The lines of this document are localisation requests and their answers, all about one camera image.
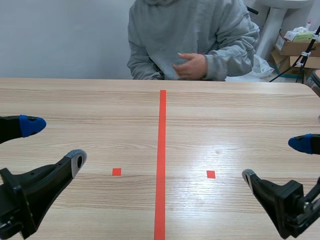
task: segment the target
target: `screw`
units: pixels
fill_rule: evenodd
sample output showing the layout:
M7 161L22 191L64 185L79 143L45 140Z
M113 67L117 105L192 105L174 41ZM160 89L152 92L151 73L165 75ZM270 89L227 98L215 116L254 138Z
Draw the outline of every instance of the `screw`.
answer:
M312 208L312 205L311 205L310 202L307 201L307 202L304 203L304 205L303 205L303 211L304 211L305 213L309 212L309 211L311 210L311 208Z

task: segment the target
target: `table surface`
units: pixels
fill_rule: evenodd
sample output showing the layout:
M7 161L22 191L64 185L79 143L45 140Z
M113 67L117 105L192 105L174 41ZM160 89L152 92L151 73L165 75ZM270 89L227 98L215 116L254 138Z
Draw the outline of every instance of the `table surface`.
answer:
M308 191L319 157L288 146L319 133L320 99L302 84L135 80L0 80L0 116L47 128L0 146L14 174L83 149L88 160L32 240L153 240L160 90L167 90L166 239L280 240L244 169ZM122 168L122 176L112 176ZM207 178L215 171L216 179ZM320 236L320 220L300 240Z

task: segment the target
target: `blue gripper tip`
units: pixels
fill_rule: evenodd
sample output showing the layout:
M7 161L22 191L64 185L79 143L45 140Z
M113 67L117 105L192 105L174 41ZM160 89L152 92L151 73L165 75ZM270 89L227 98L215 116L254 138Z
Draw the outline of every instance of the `blue gripper tip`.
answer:
M307 134L305 136L293 137L289 140L289 146L294 150L297 150L306 154L313 154L311 147L311 137L312 134Z
M31 120L26 115L20 115L20 129L23 138L40 133L46 126L46 121L41 117L36 117Z

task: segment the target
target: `red square marker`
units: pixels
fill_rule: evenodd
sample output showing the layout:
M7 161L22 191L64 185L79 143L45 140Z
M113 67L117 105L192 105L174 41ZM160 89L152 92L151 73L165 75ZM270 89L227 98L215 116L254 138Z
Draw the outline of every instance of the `red square marker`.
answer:
M206 175L207 175L208 179L215 179L216 178L215 171L206 171Z
M114 177L121 176L121 168L114 168L112 170L112 176L114 176Z

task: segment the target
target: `hoodie sleeve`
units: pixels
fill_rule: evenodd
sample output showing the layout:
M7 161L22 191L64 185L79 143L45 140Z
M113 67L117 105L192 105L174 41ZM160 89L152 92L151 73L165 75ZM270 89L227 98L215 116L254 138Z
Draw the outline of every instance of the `hoodie sleeve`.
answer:
M243 0L221 1L223 5L219 30L216 33L218 50L206 55L206 80L223 81L251 72L259 28L250 19Z
M163 80L163 73L150 59L147 50L143 47L138 36L133 9L130 9L128 26L129 45L131 49L130 60L127 64L133 79L136 80Z

